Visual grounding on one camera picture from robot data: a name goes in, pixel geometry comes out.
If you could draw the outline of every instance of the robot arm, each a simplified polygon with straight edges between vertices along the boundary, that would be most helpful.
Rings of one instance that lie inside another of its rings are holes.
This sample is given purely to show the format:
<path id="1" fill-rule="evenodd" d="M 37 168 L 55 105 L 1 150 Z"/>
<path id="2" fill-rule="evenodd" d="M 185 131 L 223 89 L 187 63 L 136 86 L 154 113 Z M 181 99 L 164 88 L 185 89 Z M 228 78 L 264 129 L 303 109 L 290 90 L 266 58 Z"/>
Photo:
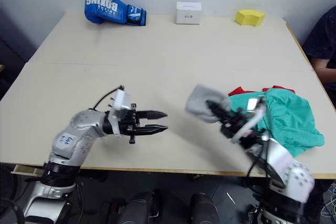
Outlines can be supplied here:
<path id="1" fill-rule="evenodd" d="M 54 139 L 49 161 L 41 181 L 37 181 L 24 210 L 27 221 L 39 223 L 43 218 L 62 223 L 70 211 L 67 200 L 76 186 L 76 177 L 93 142 L 107 135 L 128 135 L 135 143 L 137 135 L 152 135 L 167 129 L 158 124 L 140 127 L 140 119 L 159 119 L 167 116 L 160 111 L 136 111 L 130 96 L 120 86 L 116 90 L 111 110 L 88 109 L 76 114 L 70 124 Z"/>
<path id="2" fill-rule="evenodd" d="M 249 101 L 248 111 L 252 117 L 242 110 L 228 109 L 228 104 L 228 98 L 217 91 L 197 86 L 189 97 L 186 110 L 203 120 L 205 115 L 215 117 L 212 122 L 222 124 L 220 131 L 267 171 L 270 183 L 260 200 L 261 221 L 267 224 L 299 223 L 314 186 L 312 174 L 264 129 L 256 129 L 267 109 L 262 98 Z"/>

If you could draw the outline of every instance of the person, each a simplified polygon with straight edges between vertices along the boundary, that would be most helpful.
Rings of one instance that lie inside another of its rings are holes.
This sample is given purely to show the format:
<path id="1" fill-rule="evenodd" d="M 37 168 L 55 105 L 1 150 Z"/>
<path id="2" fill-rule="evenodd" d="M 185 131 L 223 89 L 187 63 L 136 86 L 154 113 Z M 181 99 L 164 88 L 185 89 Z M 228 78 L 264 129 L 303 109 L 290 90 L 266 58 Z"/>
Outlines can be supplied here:
<path id="1" fill-rule="evenodd" d="M 336 6 L 320 18 L 302 48 L 336 108 Z"/>
<path id="2" fill-rule="evenodd" d="M 302 48 L 336 108 L 336 6 L 323 14 Z M 331 184 L 332 180 L 316 179 L 305 207 L 310 224 L 320 223 L 323 194 Z"/>

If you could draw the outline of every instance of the yellow foam block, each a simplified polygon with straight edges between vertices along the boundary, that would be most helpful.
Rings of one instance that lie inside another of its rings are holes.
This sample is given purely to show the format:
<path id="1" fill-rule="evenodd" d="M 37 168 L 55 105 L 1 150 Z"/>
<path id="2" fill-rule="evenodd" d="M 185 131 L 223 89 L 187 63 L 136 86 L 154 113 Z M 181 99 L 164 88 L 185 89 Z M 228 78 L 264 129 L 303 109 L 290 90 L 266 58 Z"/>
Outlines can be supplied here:
<path id="1" fill-rule="evenodd" d="M 239 10 L 236 15 L 236 22 L 240 25 L 259 26 L 265 18 L 265 13 L 258 10 Z"/>

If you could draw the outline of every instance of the table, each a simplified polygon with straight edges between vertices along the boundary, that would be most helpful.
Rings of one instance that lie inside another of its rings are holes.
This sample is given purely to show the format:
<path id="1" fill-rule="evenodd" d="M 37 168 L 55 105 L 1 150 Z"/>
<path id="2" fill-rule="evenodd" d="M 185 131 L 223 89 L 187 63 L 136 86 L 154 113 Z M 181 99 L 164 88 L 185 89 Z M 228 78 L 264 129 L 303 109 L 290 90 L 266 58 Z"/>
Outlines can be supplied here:
<path id="1" fill-rule="evenodd" d="M 41 165 L 48 158 L 55 135 L 66 127 L 75 113 L 93 106 L 108 90 L 123 84 L 132 95 L 131 101 L 137 103 L 138 110 L 166 112 L 168 117 L 155 123 L 168 125 L 169 129 L 160 134 L 138 137 L 135 145 L 128 143 L 128 137 L 100 138 L 94 143 L 83 168 L 242 176 L 251 165 L 243 150 L 220 134 L 219 124 L 206 124 L 187 114 L 184 111 L 186 99 L 198 83 L 226 93 L 238 86 L 258 91 L 263 87 L 280 85 L 295 89 L 298 95 L 310 101 L 317 129 L 326 139 L 323 147 L 306 151 L 299 155 L 298 160 L 310 167 L 316 178 L 336 178 L 336 167 L 331 165 L 336 147 L 333 141 L 336 113 L 316 74 L 311 71 L 286 30 L 286 23 L 282 20 L 265 22 L 264 26 L 260 26 L 264 33 L 254 28 L 258 36 L 250 36 L 248 46 L 237 47 L 229 36 L 226 37 L 229 43 L 224 39 L 220 42 L 218 31 L 225 35 L 222 31 L 226 27 L 232 31 L 238 30 L 236 33 L 240 33 L 239 29 L 242 28 L 244 31 L 240 34 L 245 36 L 252 34 L 252 30 L 251 27 L 233 23 L 234 28 L 230 18 L 208 17 L 202 19 L 201 26 L 181 28 L 180 25 L 170 25 L 170 16 L 150 15 L 148 20 L 146 27 L 104 24 L 104 36 L 97 37 L 95 44 L 88 44 L 99 32 L 97 27 L 94 25 L 91 29 L 90 23 L 84 23 L 85 28 L 80 29 L 79 23 L 84 22 L 80 16 L 65 15 L 0 102 L 0 161 Z M 163 25 L 153 28 L 151 24 L 154 23 L 155 26 L 158 23 Z M 278 29 L 276 33 L 281 34 L 286 45 L 276 46 L 276 40 L 270 33 L 271 27 Z M 130 29 L 140 35 L 136 28 L 145 28 L 143 36 L 137 38 L 145 43 L 144 37 L 151 37 L 153 48 L 146 44 L 133 57 L 126 55 L 125 51 L 135 52 L 132 45 L 140 45 L 140 42 L 135 40 L 133 44 L 128 43 L 122 36 L 114 34 L 115 28 L 123 36 L 130 33 Z M 211 36 L 210 31 L 216 31 L 213 33 L 214 40 L 201 39 L 197 28 L 209 31 L 207 36 Z M 184 48 L 184 43 L 177 39 L 183 37 L 181 31 L 185 30 L 184 34 L 188 34 L 188 29 L 190 37 L 186 37 L 186 45 L 192 44 L 189 40 L 203 40 L 202 46 L 196 45 L 201 52 L 192 48 L 192 53 L 186 54 L 189 47 Z M 165 32 L 165 42 L 171 45 L 165 47 L 162 54 L 159 51 L 163 45 L 162 38 L 152 36 L 156 30 Z M 71 37 L 68 32 L 77 34 L 77 37 L 73 43 L 65 44 Z M 80 54 L 74 54 L 80 44 L 80 34 L 85 42 L 82 45 L 85 49 L 81 49 L 82 60 Z M 107 41 L 107 35 L 113 39 L 111 43 L 104 44 L 102 41 Z M 288 51 L 290 57 L 284 56 L 284 61 L 274 59 L 277 64 L 271 67 L 270 58 L 276 57 L 277 53 L 265 46 L 253 51 L 254 54 L 257 50 L 260 53 L 256 54 L 255 61 L 251 60 L 254 56 L 243 57 L 246 60 L 238 59 L 238 53 L 252 50 L 252 45 L 258 44 L 256 37 L 264 40 L 268 37 L 268 45 L 274 43 L 272 45 L 276 49 Z M 227 50 L 233 54 L 235 46 L 237 51 L 234 57 L 223 57 L 218 53 Z M 91 47 L 95 47 L 98 53 L 93 55 Z M 211 53 L 204 54 L 203 47 L 211 48 Z M 171 58 L 168 58 L 168 51 L 172 54 Z M 229 65 L 230 62 L 239 61 L 241 64 Z M 107 102 L 103 102 L 98 109 L 107 110 Z"/>

